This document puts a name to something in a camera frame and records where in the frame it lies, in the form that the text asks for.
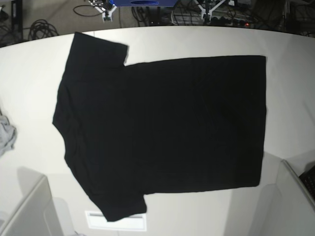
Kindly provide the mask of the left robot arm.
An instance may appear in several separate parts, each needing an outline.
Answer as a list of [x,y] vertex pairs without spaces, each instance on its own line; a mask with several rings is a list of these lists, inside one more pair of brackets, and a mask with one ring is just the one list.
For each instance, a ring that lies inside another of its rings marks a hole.
[[201,11],[200,13],[201,19],[210,20],[213,15],[213,12],[221,5],[223,5],[226,2],[226,0],[193,0],[193,2]]

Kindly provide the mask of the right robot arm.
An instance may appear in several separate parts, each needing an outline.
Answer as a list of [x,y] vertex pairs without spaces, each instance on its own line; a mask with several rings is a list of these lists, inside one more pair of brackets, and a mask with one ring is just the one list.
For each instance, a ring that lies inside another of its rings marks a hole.
[[113,21],[113,13],[117,6],[112,0],[88,0],[88,2],[101,14],[104,22]]

